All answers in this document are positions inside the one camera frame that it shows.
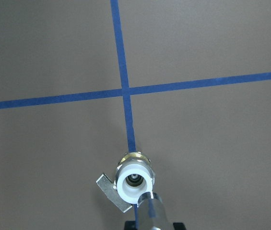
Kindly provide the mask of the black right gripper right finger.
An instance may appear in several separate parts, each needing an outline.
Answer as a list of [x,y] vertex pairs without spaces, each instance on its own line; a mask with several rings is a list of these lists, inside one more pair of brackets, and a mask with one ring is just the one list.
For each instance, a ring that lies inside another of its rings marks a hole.
[[174,230],[185,230],[185,224],[183,222],[174,222]]

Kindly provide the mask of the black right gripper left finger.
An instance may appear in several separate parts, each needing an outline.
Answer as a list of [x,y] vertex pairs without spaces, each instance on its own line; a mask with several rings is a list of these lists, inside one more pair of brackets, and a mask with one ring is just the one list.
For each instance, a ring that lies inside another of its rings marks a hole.
[[137,230],[136,221],[125,221],[124,230]]

